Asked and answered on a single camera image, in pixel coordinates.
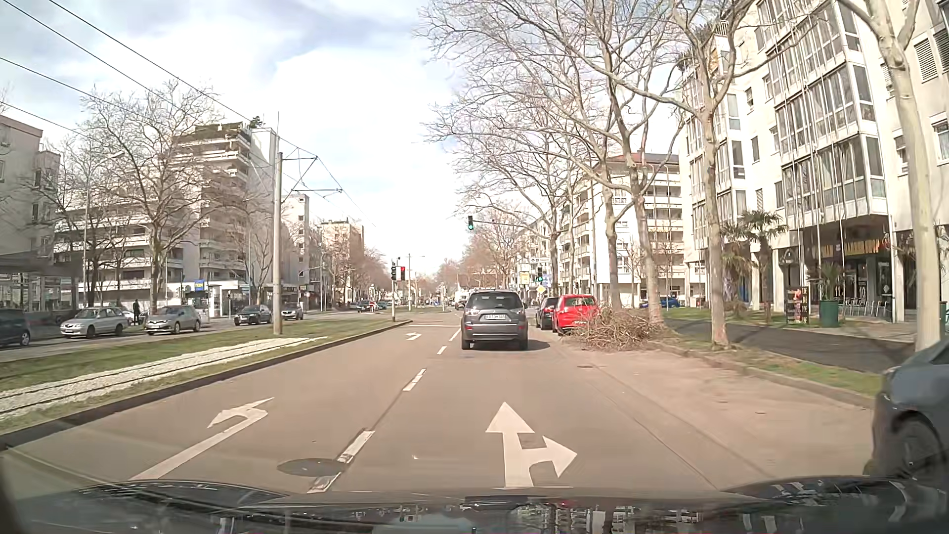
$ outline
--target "gray suv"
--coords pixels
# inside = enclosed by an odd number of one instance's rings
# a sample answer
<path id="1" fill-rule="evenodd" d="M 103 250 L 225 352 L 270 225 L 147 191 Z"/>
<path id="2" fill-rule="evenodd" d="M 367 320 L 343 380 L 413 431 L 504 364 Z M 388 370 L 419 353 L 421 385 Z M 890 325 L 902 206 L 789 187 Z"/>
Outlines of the gray suv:
<path id="1" fill-rule="evenodd" d="M 521 297 L 506 290 L 477 291 L 468 296 L 461 316 L 461 349 L 480 341 L 517 341 L 528 348 L 528 316 Z"/>

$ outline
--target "white arrow road marking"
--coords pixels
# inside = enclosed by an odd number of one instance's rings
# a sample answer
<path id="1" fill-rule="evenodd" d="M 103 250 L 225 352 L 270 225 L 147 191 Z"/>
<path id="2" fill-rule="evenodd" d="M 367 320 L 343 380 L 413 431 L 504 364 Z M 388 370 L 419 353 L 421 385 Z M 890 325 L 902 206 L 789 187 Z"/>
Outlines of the white arrow road marking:
<path id="1" fill-rule="evenodd" d="M 156 466 L 149 467 L 145 471 L 135 475 L 130 480 L 143 480 L 143 479 L 152 479 L 152 478 L 161 478 L 166 474 L 170 473 L 172 470 L 181 467 L 185 462 L 192 460 L 198 454 L 208 450 L 211 447 L 221 443 L 222 441 L 228 439 L 229 437 L 235 435 L 237 432 L 246 429 L 250 425 L 253 425 L 257 421 L 260 421 L 264 417 L 267 417 L 267 411 L 256 408 L 259 405 L 264 404 L 265 402 L 273 400 L 273 397 L 269 399 L 259 400 L 256 402 L 251 402 L 245 404 L 244 406 L 238 406 L 237 408 L 231 408 L 228 410 L 222 410 L 218 415 L 211 420 L 211 424 L 208 425 L 208 428 L 213 427 L 218 423 L 223 423 L 232 417 L 243 417 L 244 420 L 240 423 L 237 423 L 233 427 L 230 427 L 226 430 L 222 430 L 217 434 L 211 436 L 210 438 L 194 444 L 182 452 L 179 452 L 175 456 L 157 464 Z"/>
<path id="2" fill-rule="evenodd" d="M 559 477 L 577 457 L 577 453 L 560 445 L 547 436 L 542 448 L 521 448 L 521 440 L 517 434 L 533 434 L 534 431 L 521 419 L 508 403 L 501 404 L 501 408 L 494 415 L 494 419 L 485 430 L 488 433 L 501 434 L 504 444 L 504 486 L 506 487 L 533 487 L 530 477 L 530 466 L 541 462 L 552 462 L 553 469 Z"/>
<path id="3" fill-rule="evenodd" d="M 372 434 L 374 433 L 376 433 L 375 430 L 363 430 L 360 432 L 360 434 L 356 436 L 356 439 L 354 439 L 352 443 L 349 444 L 349 447 L 347 447 L 342 454 L 336 457 L 336 461 L 342 462 L 344 464 L 349 464 L 352 462 L 353 459 L 356 458 L 356 455 L 359 454 L 360 449 L 365 445 L 365 442 L 369 441 L 369 438 L 371 438 Z M 307 493 L 325 492 L 329 489 L 331 484 L 336 482 L 336 479 L 340 478 L 340 475 L 342 474 L 343 472 L 340 471 L 335 475 L 324 475 L 322 477 L 318 477 L 315 481 L 313 481 L 313 486 L 307 490 Z"/>
<path id="4" fill-rule="evenodd" d="M 419 374 L 416 374 L 416 377 L 413 378 L 412 381 L 408 383 L 408 385 L 406 385 L 404 388 L 402 388 L 402 390 L 403 390 L 403 391 L 411 391 L 412 388 L 414 388 L 415 385 L 419 382 L 419 380 L 421 380 L 421 376 L 422 376 L 423 374 L 425 374 L 425 369 L 419 371 Z"/>

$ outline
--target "dark car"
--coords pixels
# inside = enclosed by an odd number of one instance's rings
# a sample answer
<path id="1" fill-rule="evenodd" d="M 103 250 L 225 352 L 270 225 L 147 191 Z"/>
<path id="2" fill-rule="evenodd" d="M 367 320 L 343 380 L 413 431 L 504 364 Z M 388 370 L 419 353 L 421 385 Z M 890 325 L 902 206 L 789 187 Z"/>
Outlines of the dark car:
<path id="1" fill-rule="evenodd" d="M 513 291 L 479 291 L 468 296 L 461 316 L 461 349 L 479 341 L 517 341 L 528 348 L 528 316 L 521 297 Z"/>
<path id="2" fill-rule="evenodd" d="M 949 486 L 949 338 L 883 373 L 868 474 Z"/>
<path id="3" fill-rule="evenodd" d="M 553 309 L 557 306 L 557 297 L 548 296 L 540 306 L 537 307 L 535 320 L 537 328 L 541 330 L 550 330 L 553 328 Z"/>
<path id="4" fill-rule="evenodd" d="M 280 310 L 280 317 L 285 320 L 303 320 L 303 308 L 299 304 L 284 304 Z"/>
<path id="5" fill-rule="evenodd" d="M 0 310 L 0 347 L 6 347 L 10 343 L 26 347 L 31 338 L 27 316 L 23 310 Z"/>
<path id="6" fill-rule="evenodd" d="M 273 320 L 273 314 L 270 308 L 263 304 L 254 304 L 245 306 L 237 315 L 234 316 L 234 324 L 264 324 Z"/>

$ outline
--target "potted plant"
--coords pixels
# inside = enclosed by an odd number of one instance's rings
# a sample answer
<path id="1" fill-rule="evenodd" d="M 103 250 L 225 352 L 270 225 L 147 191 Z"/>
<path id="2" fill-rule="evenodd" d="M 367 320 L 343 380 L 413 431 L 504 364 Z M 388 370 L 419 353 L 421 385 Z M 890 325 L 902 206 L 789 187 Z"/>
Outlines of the potted plant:
<path id="1" fill-rule="evenodd" d="M 834 297 L 834 290 L 840 285 L 844 277 L 844 268 L 836 263 L 825 263 L 821 266 L 821 303 L 820 320 L 825 328 L 840 326 L 840 302 Z"/>

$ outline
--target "palm tree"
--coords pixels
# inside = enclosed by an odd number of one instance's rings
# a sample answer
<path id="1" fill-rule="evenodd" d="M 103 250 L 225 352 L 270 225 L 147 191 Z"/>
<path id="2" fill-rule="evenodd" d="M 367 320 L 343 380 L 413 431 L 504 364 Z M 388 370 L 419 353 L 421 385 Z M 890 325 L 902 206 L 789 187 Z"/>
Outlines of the palm tree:
<path id="1" fill-rule="evenodd" d="M 788 231 L 781 216 L 765 210 L 746 211 L 738 218 L 738 225 L 745 231 L 749 241 L 758 244 L 756 254 L 761 269 L 761 295 L 764 296 L 765 324 L 772 318 L 772 247 L 771 242 Z"/>

